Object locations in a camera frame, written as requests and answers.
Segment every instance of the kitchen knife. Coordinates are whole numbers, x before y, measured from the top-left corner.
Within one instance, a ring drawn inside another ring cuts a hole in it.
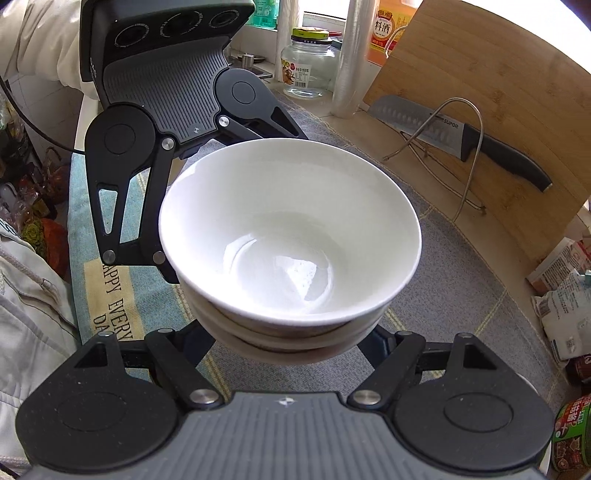
[[[410,135],[414,134],[432,113],[433,110],[430,108],[397,95],[379,98],[368,110],[368,114],[374,118]],[[417,138],[465,162],[472,150],[478,146],[480,131],[469,124],[438,114]],[[485,135],[480,150],[497,165],[528,180],[541,192],[552,186],[552,180],[547,173],[516,148]]]

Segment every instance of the jar lid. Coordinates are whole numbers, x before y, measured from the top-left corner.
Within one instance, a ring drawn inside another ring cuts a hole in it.
[[[329,31],[317,27],[298,27],[292,31],[291,39],[302,43],[330,45]]]

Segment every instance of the green can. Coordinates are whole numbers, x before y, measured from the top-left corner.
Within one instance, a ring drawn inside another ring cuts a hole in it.
[[[587,428],[591,395],[560,409],[552,436],[552,464],[559,472],[591,466],[591,429]]]

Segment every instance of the orange bottle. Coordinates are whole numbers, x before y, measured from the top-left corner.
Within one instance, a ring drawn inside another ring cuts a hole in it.
[[[384,49],[392,33],[403,25],[408,25],[423,0],[380,0],[375,16],[374,31],[369,44],[368,60],[381,67],[386,63]],[[398,32],[390,45],[390,51],[404,33]]]

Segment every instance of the stacked bowls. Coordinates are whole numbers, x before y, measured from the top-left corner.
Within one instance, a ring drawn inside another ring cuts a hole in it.
[[[203,327],[282,365],[359,343],[421,252],[415,211],[388,176],[345,150],[286,138],[189,167],[163,201],[160,239]]]

